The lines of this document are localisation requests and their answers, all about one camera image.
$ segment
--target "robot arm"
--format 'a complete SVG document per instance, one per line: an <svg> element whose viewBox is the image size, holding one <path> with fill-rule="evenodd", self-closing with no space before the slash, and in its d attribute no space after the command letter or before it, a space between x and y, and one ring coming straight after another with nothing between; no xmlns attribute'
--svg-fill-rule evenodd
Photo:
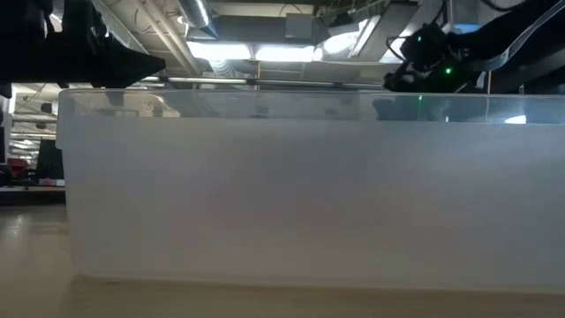
<svg viewBox="0 0 565 318"><path fill-rule="evenodd" d="M109 34L90 0L64 0L60 33L50 24L52 11L52 0L0 4L5 48L0 50L0 95L11 97L12 82L124 88L165 68L162 59L128 49Z"/></svg>
<svg viewBox="0 0 565 318"><path fill-rule="evenodd" d="M474 88L483 72L521 58L518 51L532 36L542 33L536 31L549 21L563 19L563 8L565 0L526 0L470 34L444 34L435 23L424 25L404 41L400 48L403 64L387 74L384 86L415 93Z"/></svg>

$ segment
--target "ceiling beam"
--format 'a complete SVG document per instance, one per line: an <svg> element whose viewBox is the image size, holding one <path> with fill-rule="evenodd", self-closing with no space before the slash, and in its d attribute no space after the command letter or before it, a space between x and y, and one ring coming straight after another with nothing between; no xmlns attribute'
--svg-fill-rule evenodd
<svg viewBox="0 0 565 318"><path fill-rule="evenodd" d="M183 66L189 75L200 75L200 68L196 59L192 56L185 42L181 41L169 20L163 15L161 9L152 0L138 0L136 2L139 13L145 17L149 25L157 33L161 41L167 46L177 61Z"/></svg>
<svg viewBox="0 0 565 318"><path fill-rule="evenodd" d="M102 20L106 24L106 27L110 32L120 41L125 47L134 49L141 53L147 53L147 50L139 43L139 41L133 36L130 30L124 26L122 21L116 17L114 12L112 12L102 0L92 0L94 8L102 15Z"/></svg>
<svg viewBox="0 0 565 318"><path fill-rule="evenodd" d="M398 36L408 26L419 4L414 1L392 1L382 13L376 27L371 33L365 46L360 50L357 61L380 61L388 48L386 40Z"/></svg>

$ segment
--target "black object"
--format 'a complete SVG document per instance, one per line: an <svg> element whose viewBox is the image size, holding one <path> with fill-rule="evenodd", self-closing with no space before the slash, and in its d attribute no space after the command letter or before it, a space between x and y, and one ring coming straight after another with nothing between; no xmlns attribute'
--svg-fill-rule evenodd
<svg viewBox="0 0 565 318"><path fill-rule="evenodd" d="M339 13L335 19L329 24L329 27L340 27L353 23L354 20L347 12Z"/></svg>
<svg viewBox="0 0 565 318"><path fill-rule="evenodd" d="M61 205L66 203L64 191L0 191L0 207Z"/></svg>
<svg viewBox="0 0 565 318"><path fill-rule="evenodd" d="M0 4L1 95L11 98L12 82L124 88L165 68L162 59L128 49L109 34L90 0L64 0L60 33L50 23L52 12L52 0Z"/></svg>
<svg viewBox="0 0 565 318"><path fill-rule="evenodd" d="M563 29L563 8L565 0L526 0L469 34L443 34L435 23L424 25L406 38L401 47L405 61L395 73L387 74L384 87L456 93L474 89L482 72L494 72L492 85L497 87L497 71L517 71L521 65L565 49L561 37L548 36ZM508 88L512 93L515 90L517 87Z"/></svg>
<svg viewBox="0 0 565 318"><path fill-rule="evenodd" d="M10 167L6 163L0 163L0 187L7 186L11 181Z"/></svg>
<svg viewBox="0 0 565 318"><path fill-rule="evenodd" d="M1 124L4 121L4 115L2 111L0 111L0 164L6 163L6 146L4 145L5 137L4 137L4 128Z"/></svg>
<svg viewBox="0 0 565 318"><path fill-rule="evenodd" d="M64 179L63 155L61 150L55 146L54 140L41 140L35 177Z"/></svg>
<svg viewBox="0 0 565 318"><path fill-rule="evenodd" d="M53 113L53 103L51 102L44 102L41 107L40 110L44 113L48 113L48 114L52 114Z"/></svg>

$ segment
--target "black cable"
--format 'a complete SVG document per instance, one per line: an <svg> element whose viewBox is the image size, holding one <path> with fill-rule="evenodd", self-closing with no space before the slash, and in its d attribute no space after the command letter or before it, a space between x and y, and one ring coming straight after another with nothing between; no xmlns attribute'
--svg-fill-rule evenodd
<svg viewBox="0 0 565 318"><path fill-rule="evenodd" d="M403 56L401 56L400 54L398 54L398 52L396 52L396 51L392 48L392 46L391 46L391 44L390 44L390 41L391 41L391 40L396 40L396 39L405 39L405 38L406 38L406 36L389 36L389 37L387 38L387 40L385 41L385 43L387 44L387 48L390 49L390 51L392 52L392 54L394 54L396 58L398 58L399 60L401 60L401 61L403 61L403 62L406 62L406 59L405 59Z"/></svg>
<svg viewBox="0 0 565 318"><path fill-rule="evenodd" d="M511 7L508 7L508 8L503 8L503 7L501 7L497 4L493 4L493 2L490 1L490 0L480 0L480 2L482 2L483 4L488 6L489 8L491 8L495 11L498 11L498 12L509 12L509 11L512 11L515 8L519 7L520 5L524 4L524 3L520 3L520 4L513 5Z"/></svg>
<svg viewBox="0 0 565 318"><path fill-rule="evenodd" d="M298 10L298 12L300 12L300 14L304 14L304 13L302 12L302 10L300 10L300 8L298 8L297 5L295 5L295 4L290 4L290 5L292 5L293 7L297 8L297 10Z"/></svg>
<svg viewBox="0 0 565 318"><path fill-rule="evenodd" d="M45 25L47 26L47 34L55 33L55 28L53 27L53 23L51 23L51 17L48 14L45 14L43 16L43 19L45 20Z"/></svg>
<svg viewBox="0 0 565 318"><path fill-rule="evenodd" d="M295 4L284 4L284 5L282 6L281 10L279 11L279 17L281 17L281 16L283 15L283 10L284 10L284 8L286 8L286 7L289 6L289 5L292 5L293 7L295 7L295 8L298 10L298 12L304 14L304 13L302 12L302 10L300 10L300 8L298 8L297 5L295 5Z"/></svg>
<svg viewBox="0 0 565 318"><path fill-rule="evenodd" d="M318 21L326 28L329 28L329 26L326 24L326 22L324 22L324 17L318 17Z"/></svg>
<svg viewBox="0 0 565 318"><path fill-rule="evenodd" d="M438 11L438 14L435 15L435 18L433 18L432 23L437 23L438 19L440 18L441 14L445 11L446 6L448 5L448 0L443 0L443 2L441 3L441 8Z"/></svg>

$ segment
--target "pipe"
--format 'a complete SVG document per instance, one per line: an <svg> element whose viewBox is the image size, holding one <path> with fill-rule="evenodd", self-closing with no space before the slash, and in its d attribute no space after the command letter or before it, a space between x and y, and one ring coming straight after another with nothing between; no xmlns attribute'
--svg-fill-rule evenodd
<svg viewBox="0 0 565 318"><path fill-rule="evenodd" d="M56 124L57 120L54 118L12 118L12 123L33 123L33 124Z"/></svg>
<svg viewBox="0 0 565 318"><path fill-rule="evenodd" d="M178 0L178 4L181 14L190 27L198 28L215 39L218 38L206 0Z"/></svg>
<svg viewBox="0 0 565 318"><path fill-rule="evenodd" d="M56 137L56 133L38 133L38 132L12 132L10 134L12 139L14 137Z"/></svg>
<svg viewBox="0 0 565 318"><path fill-rule="evenodd" d="M106 6L102 0L92 0L92 5L102 15L102 20L106 24L106 27L112 31L118 41L127 48L149 54L141 43L139 43L138 39L124 26L124 23L116 17L114 12L108 9L108 6Z"/></svg>
<svg viewBox="0 0 565 318"><path fill-rule="evenodd" d="M42 139L55 139L56 135L52 135L52 136L11 136L10 137L12 140L42 140Z"/></svg>
<svg viewBox="0 0 565 318"><path fill-rule="evenodd" d="M233 69L233 66L230 64L230 62L226 60L218 60L218 61L210 60L208 62L210 63L210 67L212 67L212 70L214 70L214 73L216 73L219 77L223 77L223 78L237 77L236 70Z"/></svg>
<svg viewBox="0 0 565 318"><path fill-rule="evenodd" d="M198 63L196 59L192 55L191 51L186 46L186 41L181 40L177 34L177 30L169 23L169 20L165 17L162 13L161 9L155 4L153 0L140 0L141 5L147 5L148 9L154 14L154 17L157 17L157 23L159 23L165 31L169 34L170 38L173 42L177 45L180 52L185 56L185 59L188 63L191 64L192 68L196 72L194 75L200 75L200 70L198 67Z"/></svg>
<svg viewBox="0 0 565 318"><path fill-rule="evenodd" d="M227 84L227 85L261 85L261 86L289 86L289 87L321 87L333 89L362 89L369 91L383 90L382 84L371 83L343 83L316 80L288 80L288 79L222 79L222 78L191 78L191 77L156 77L150 76L141 80L144 82L159 83L161 80L171 83L195 83L195 84Z"/></svg>
<svg viewBox="0 0 565 318"><path fill-rule="evenodd" d="M149 25L155 30L161 41L165 43L167 48L175 56L177 61L183 66L186 72L188 72L191 75L199 75L199 71L194 68L194 66L190 63L190 61L188 61L181 52L178 51L178 47L169 40L167 35L157 25L157 22L153 19L153 17L149 13L143 2L144 2L143 0L138 1L139 12L141 12L143 15L146 16L147 22L149 22Z"/></svg>

